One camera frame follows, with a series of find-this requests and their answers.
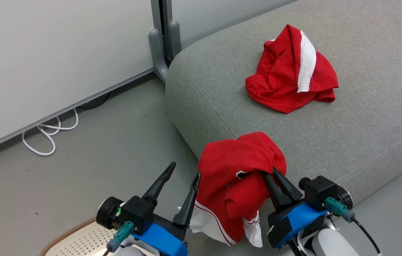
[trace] gray sofa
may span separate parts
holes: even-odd
[[[263,43],[286,24],[331,62],[335,102],[282,114],[248,96],[244,81]],[[402,173],[402,1],[299,0],[227,28],[174,59],[166,97],[198,157],[206,143],[263,131],[284,153],[292,182],[324,175],[357,203]],[[270,211],[266,204],[261,212]]]

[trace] white cable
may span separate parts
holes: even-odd
[[[299,246],[302,251],[305,253],[305,255],[307,256],[315,256],[315,254],[313,254],[312,251],[310,251],[309,249],[304,247],[304,244],[302,243],[302,233],[304,232],[304,230],[299,231],[299,233],[297,234],[297,246]]]
[[[33,152],[35,152],[35,153],[37,153],[37,154],[39,154],[39,155],[44,155],[44,156],[46,156],[46,155],[51,155],[51,154],[53,154],[53,153],[56,151],[56,144],[55,144],[53,138],[51,138],[51,136],[54,136],[54,135],[58,134],[60,130],[64,130],[64,131],[73,130],[74,128],[76,128],[76,126],[78,126],[78,123],[79,123],[78,112],[76,111],[75,108],[74,108],[73,110],[74,110],[74,115],[76,116],[76,123],[75,123],[73,126],[71,126],[71,127],[62,127],[62,123],[60,122],[60,118],[59,118],[59,117],[56,117],[56,118],[57,118],[57,122],[58,122],[58,126],[47,125],[47,124],[44,124],[44,123],[42,123],[42,124],[40,124],[40,125],[37,125],[38,130],[40,130],[40,131],[51,141],[51,144],[53,145],[53,149],[52,149],[50,152],[48,152],[48,153],[43,153],[43,152],[37,151],[36,149],[32,148],[29,144],[27,144],[27,142],[26,142],[26,140],[25,140],[25,138],[24,138],[24,134],[25,134],[26,132],[23,132],[23,133],[22,133],[22,142],[24,142],[24,145],[25,145],[26,147],[28,147],[31,151],[33,151]],[[43,127],[52,128],[52,129],[55,129],[56,131],[53,132],[53,133],[47,133],[47,132],[44,130]]]

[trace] sofa seam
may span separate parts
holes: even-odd
[[[196,91],[198,92],[198,94],[204,99],[204,101],[207,103],[207,105],[211,108],[211,110],[215,113],[215,115],[217,115],[217,118],[222,122],[222,125],[224,126],[224,128],[228,131],[228,133],[230,133],[231,136],[233,136],[233,138],[237,139],[238,137],[235,135],[235,133],[231,130],[231,128],[227,125],[227,123],[225,122],[225,120],[222,118],[222,116],[220,115],[220,113],[217,111],[217,109],[214,108],[214,106],[212,105],[212,103],[204,96],[204,94],[201,93],[201,91],[199,90],[199,88],[195,85],[193,79],[191,79],[191,77],[188,76],[187,72],[185,71],[185,68],[183,67],[183,63],[182,63],[182,57],[179,56],[178,58],[178,62],[179,62],[179,66],[180,69],[183,71],[184,76],[190,81],[190,83],[192,84],[192,86],[196,89]]]
[[[374,157],[373,159],[371,159],[370,161],[366,162],[365,164],[363,164],[362,166],[360,166],[360,167],[357,168],[356,170],[351,171],[350,173],[348,173],[348,174],[342,176],[341,178],[338,179],[338,182],[342,182],[342,181],[345,182],[345,181],[351,179],[352,177],[356,176],[357,174],[360,174],[361,172],[363,172],[363,171],[366,169],[366,167],[372,165],[373,162],[376,162],[376,160],[382,159],[382,158],[384,158],[384,157],[390,155],[391,153],[393,153],[394,151],[396,151],[396,150],[399,149],[400,147],[402,147],[402,141],[399,142],[398,144],[396,144],[395,146],[393,146],[392,149],[389,149],[389,150],[387,150],[387,151],[381,153],[380,155]]]

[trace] clothing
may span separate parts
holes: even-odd
[[[285,157],[262,132],[206,145],[199,161],[201,173],[190,227],[228,245],[245,234],[263,246],[258,210],[269,198],[261,172],[276,167],[286,174]]]
[[[333,102],[337,75],[299,29],[286,25],[282,33],[264,43],[256,74],[245,80],[255,101],[290,113],[312,100]]]

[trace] white wall panel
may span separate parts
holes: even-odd
[[[182,48],[295,0],[171,0]]]
[[[152,68],[150,0],[0,0],[0,138]]]

